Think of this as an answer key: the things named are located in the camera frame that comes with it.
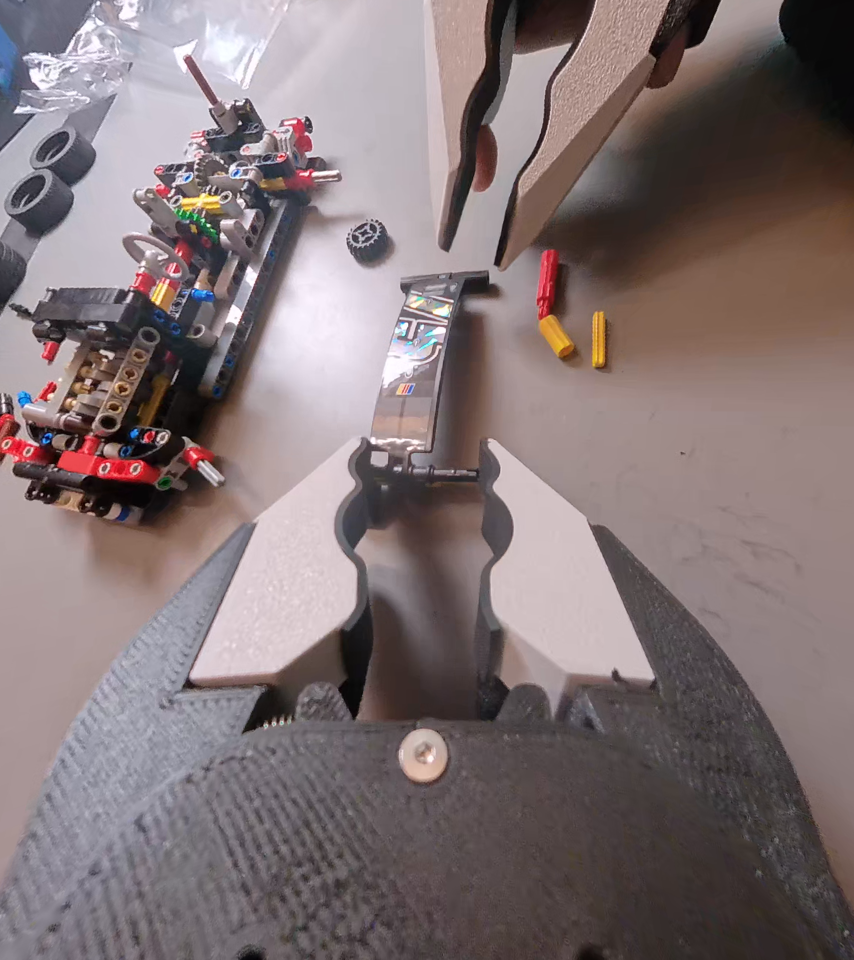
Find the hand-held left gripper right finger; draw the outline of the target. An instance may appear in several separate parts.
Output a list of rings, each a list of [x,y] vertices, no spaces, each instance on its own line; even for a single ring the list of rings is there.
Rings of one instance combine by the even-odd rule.
[[[539,687],[554,717],[581,688],[649,693],[655,674],[586,516],[492,438],[481,441],[481,696]]]

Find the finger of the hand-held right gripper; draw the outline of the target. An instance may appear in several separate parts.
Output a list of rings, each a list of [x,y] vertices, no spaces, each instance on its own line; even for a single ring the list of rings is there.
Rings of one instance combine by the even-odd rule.
[[[510,194],[495,264],[506,270],[576,185],[645,87],[667,1],[597,1],[545,93],[540,136]]]
[[[437,245],[453,246],[477,171],[478,138],[503,100],[517,2],[427,1],[425,75]]]

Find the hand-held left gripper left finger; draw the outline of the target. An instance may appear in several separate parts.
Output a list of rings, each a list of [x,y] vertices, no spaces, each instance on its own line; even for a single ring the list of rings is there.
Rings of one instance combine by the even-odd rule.
[[[372,445],[350,439],[254,521],[189,679],[266,687],[283,704],[331,684],[359,712],[373,650],[366,566]]]

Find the long red lego pin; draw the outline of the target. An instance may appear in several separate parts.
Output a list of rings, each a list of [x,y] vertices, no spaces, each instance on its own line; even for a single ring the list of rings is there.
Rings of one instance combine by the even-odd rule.
[[[545,249],[540,259],[536,291],[537,318],[539,320],[553,314],[558,272],[558,251],[554,248]]]

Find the black stickered lego panel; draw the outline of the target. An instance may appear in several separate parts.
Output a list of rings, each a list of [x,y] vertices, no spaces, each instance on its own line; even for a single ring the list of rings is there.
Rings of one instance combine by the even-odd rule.
[[[373,468],[381,484],[401,480],[469,482],[469,470],[419,466],[413,458],[433,452],[445,357],[462,299],[490,288],[487,270],[406,275],[404,301],[391,333],[369,441],[385,464]]]

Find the small black lego gear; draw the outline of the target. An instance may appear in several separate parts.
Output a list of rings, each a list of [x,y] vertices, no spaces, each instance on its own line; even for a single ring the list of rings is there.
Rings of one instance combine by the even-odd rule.
[[[348,231],[346,246],[356,262],[367,266],[382,261],[389,254],[391,238],[382,221],[369,218]]]

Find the yellow lego pin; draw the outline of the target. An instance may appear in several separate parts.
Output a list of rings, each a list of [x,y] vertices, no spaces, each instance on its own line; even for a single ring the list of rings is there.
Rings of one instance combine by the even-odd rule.
[[[576,352],[576,344],[555,315],[547,314],[539,318],[537,325],[541,336],[558,359],[566,360]]]

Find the lego car chassis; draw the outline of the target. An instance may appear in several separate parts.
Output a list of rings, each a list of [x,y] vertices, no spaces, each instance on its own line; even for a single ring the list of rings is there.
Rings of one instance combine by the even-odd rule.
[[[216,489],[217,456],[195,436],[231,390],[302,210],[341,181],[313,150],[309,116],[265,124],[249,99],[221,99],[190,54],[212,125],[185,157],[134,191],[148,231],[124,234],[127,287],[49,288],[31,312],[63,375],[22,402],[0,442],[25,499],[116,524],[150,521],[193,477]]]

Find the person's right hand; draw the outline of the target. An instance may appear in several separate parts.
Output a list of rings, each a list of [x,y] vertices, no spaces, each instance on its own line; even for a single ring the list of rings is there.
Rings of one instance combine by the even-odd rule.
[[[570,44],[587,18],[586,1],[519,2],[515,53],[529,54]],[[693,19],[692,15],[687,17],[662,49],[649,74],[648,90],[662,89],[673,81],[694,31]],[[492,185],[498,163],[498,145],[489,124],[483,124],[478,132],[476,153],[472,189],[482,193]]]

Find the clear plastic bag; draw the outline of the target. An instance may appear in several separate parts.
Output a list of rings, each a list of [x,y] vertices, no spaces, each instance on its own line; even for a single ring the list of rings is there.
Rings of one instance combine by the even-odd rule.
[[[28,84],[14,114],[75,112],[117,93],[138,62],[191,57],[209,81],[247,90],[290,1],[97,1],[62,53],[23,55]]]

